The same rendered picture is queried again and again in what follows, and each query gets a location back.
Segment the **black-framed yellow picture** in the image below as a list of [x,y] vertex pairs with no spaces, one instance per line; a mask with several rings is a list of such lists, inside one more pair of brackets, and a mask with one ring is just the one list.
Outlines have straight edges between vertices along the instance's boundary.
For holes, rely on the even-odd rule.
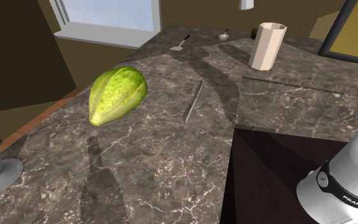
[[346,0],[318,55],[358,63],[358,0]]

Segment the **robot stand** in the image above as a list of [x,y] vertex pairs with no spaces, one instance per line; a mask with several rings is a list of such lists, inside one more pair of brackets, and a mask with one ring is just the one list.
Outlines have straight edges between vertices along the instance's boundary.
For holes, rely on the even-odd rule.
[[317,224],[297,184],[345,143],[235,129],[219,224]]

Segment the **green lettuce head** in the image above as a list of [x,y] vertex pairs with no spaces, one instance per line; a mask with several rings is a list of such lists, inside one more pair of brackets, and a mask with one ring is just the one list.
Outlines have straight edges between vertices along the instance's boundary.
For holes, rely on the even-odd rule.
[[135,109],[148,93],[143,74],[129,66],[102,73],[93,83],[88,100],[89,121],[100,127]]

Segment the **black-handled silver spatula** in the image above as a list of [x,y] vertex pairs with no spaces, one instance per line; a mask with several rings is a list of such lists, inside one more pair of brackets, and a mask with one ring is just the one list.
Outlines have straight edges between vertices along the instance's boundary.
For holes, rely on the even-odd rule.
[[182,41],[181,43],[178,45],[178,46],[173,46],[170,50],[173,50],[173,51],[181,51],[182,50],[182,44],[190,37],[191,35],[188,34]]

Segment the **dark brown cabinet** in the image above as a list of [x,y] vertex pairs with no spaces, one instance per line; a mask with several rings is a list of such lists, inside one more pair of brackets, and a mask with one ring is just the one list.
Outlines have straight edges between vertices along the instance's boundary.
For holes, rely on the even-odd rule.
[[75,88],[37,0],[0,0],[0,110],[56,101]]

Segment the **white-framed window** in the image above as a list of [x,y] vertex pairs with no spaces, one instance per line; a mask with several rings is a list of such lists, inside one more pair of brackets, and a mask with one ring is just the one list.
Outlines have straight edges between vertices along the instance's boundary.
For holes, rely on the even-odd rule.
[[55,36],[137,49],[162,29],[161,0],[49,0]]

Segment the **silver knife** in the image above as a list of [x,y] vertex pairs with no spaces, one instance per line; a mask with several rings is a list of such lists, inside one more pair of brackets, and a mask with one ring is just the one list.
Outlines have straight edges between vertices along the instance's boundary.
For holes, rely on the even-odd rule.
[[195,93],[193,95],[192,100],[190,101],[188,107],[184,110],[183,116],[182,116],[182,120],[184,123],[187,123],[189,120],[189,117],[191,116],[191,112],[194,108],[194,105],[196,103],[196,100],[198,99],[198,96],[200,95],[200,92],[202,90],[204,81],[202,80],[199,85],[197,86]]

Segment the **beige faceted cup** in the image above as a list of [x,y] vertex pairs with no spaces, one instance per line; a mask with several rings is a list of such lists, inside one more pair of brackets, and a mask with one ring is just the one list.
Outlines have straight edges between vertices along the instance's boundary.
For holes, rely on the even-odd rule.
[[268,71],[272,68],[287,27],[274,22],[259,25],[254,47],[249,59],[251,68]]

